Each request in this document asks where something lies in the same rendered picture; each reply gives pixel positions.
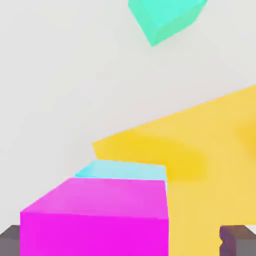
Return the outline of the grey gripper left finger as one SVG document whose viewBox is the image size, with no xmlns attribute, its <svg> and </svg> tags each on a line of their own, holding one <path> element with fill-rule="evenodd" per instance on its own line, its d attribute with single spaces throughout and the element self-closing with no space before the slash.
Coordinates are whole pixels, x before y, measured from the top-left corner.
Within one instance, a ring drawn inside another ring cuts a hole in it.
<svg viewBox="0 0 256 256">
<path fill-rule="evenodd" d="M 11 225 L 0 234 L 0 256 L 20 256 L 20 225 Z"/>
</svg>

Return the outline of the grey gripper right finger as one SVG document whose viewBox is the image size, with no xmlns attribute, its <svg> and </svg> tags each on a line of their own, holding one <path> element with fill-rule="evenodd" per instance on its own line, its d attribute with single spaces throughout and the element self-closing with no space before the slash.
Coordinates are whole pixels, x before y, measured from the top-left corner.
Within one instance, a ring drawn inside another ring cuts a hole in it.
<svg viewBox="0 0 256 256">
<path fill-rule="evenodd" d="M 222 225 L 219 256 L 256 256 L 256 225 Z"/>
</svg>

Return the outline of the small magenta cube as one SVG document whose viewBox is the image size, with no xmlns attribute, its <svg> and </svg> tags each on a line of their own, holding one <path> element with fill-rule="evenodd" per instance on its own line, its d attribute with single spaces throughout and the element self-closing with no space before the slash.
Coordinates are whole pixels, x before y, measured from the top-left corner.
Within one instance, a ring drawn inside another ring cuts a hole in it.
<svg viewBox="0 0 256 256">
<path fill-rule="evenodd" d="M 20 212 L 20 256 L 169 256 L 165 182 L 67 179 Z"/>
</svg>

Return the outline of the small cyan cube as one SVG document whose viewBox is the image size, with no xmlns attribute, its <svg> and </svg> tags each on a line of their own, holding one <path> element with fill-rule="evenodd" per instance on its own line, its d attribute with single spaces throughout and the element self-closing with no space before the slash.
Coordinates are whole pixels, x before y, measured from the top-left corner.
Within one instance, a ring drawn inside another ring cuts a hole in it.
<svg viewBox="0 0 256 256">
<path fill-rule="evenodd" d="M 94 160 L 74 174 L 76 178 L 160 180 L 168 184 L 166 167 L 157 164 Z"/>
</svg>

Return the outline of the small mint green cube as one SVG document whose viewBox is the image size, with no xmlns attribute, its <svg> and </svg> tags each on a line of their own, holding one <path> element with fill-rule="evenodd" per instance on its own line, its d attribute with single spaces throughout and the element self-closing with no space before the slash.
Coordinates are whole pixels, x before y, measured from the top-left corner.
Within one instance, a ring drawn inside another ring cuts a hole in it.
<svg viewBox="0 0 256 256">
<path fill-rule="evenodd" d="M 128 0 L 128 7 L 151 46 L 190 26 L 208 0 Z"/>
</svg>

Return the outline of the large yellow box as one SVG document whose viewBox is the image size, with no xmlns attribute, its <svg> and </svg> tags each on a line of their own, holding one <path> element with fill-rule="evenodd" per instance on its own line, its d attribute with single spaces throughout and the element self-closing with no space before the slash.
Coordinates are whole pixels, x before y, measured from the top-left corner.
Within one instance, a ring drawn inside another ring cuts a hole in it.
<svg viewBox="0 0 256 256">
<path fill-rule="evenodd" d="M 166 167 L 170 256 L 219 256 L 222 225 L 256 225 L 256 85 L 93 149 L 100 160 Z"/>
</svg>

